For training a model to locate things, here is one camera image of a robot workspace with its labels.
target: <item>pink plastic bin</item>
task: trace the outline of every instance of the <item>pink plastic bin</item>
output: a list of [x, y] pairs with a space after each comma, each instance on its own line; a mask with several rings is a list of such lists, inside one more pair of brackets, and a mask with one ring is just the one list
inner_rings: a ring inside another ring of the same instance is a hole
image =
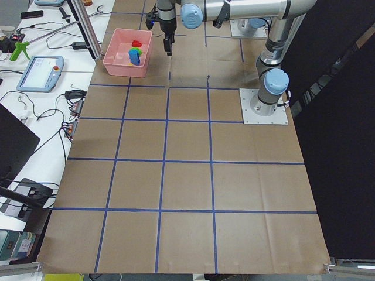
[[[133, 40], [142, 43], [141, 64], [138, 66], [130, 62], [129, 50]], [[118, 28], [104, 56], [103, 64], [110, 75], [144, 78], [152, 50], [152, 31]]]

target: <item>power adapter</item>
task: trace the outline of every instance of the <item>power adapter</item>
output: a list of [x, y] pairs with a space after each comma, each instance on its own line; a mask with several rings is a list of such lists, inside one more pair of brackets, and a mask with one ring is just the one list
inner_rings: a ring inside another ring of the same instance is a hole
[[84, 91], [84, 90], [65, 91], [65, 98], [67, 100], [74, 100], [75, 98], [84, 98], [86, 94], [87, 94], [87, 91]]
[[73, 42], [71, 44], [71, 47], [73, 48], [73, 50], [87, 49], [86, 42]]

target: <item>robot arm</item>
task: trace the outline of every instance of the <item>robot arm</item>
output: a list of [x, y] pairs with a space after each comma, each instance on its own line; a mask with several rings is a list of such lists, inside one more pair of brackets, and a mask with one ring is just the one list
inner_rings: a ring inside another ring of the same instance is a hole
[[316, 0], [157, 0], [146, 17], [148, 29], [159, 22], [165, 33], [164, 49], [172, 55], [172, 43], [177, 28], [176, 4], [181, 5], [181, 20], [189, 29], [205, 21], [220, 28], [229, 19], [273, 17], [264, 50], [257, 60], [260, 89], [250, 102], [258, 115], [270, 116], [276, 110], [279, 97], [287, 90], [288, 75], [280, 68], [282, 51], [294, 19], [309, 11]]
[[274, 23], [260, 59], [269, 66], [282, 61], [282, 50], [294, 18], [309, 11], [316, 0], [157, 0], [154, 10], [146, 17], [149, 29], [159, 22], [165, 33], [164, 47], [172, 55], [176, 24], [176, 4], [181, 5], [183, 24], [194, 29], [202, 22], [213, 21], [220, 28], [229, 19], [274, 17]]

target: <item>electronic device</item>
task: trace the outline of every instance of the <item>electronic device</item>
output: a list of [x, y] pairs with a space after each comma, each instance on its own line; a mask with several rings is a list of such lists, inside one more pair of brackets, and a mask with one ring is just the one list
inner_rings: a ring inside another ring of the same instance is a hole
[[44, 15], [43, 10], [37, 10], [37, 11], [32, 11], [32, 12], [22, 12], [21, 19], [39, 18], [43, 15]]
[[64, 4], [65, 0], [34, 0], [34, 3], [38, 6], [51, 6], [60, 7]]
[[33, 56], [23, 73], [17, 91], [51, 92], [64, 67], [61, 56]]
[[43, 207], [53, 190], [29, 179], [22, 179], [15, 191], [7, 187], [33, 155], [40, 139], [1, 104], [0, 132], [0, 196], [12, 205], [4, 204], [0, 211], [26, 221], [30, 207]]
[[40, 139], [0, 104], [0, 186], [8, 187], [29, 160]]
[[9, 37], [9, 40], [13, 41], [13, 42], [22, 42], [23, 39], [25, 38], [25, 34], [21, 33], [21, 34], [12, 34], [10, 37]]

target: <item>red toy block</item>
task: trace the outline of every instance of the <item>red toy block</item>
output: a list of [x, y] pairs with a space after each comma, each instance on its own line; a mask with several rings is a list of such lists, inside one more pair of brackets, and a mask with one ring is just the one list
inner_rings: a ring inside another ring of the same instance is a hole
[[131, 43], [131, 46], [132, 47], [136, 47], [136, 48], [140, 48], [142, 47], [142, 43], [137, 41], [137, 40], [134, 40], [132, 43]]

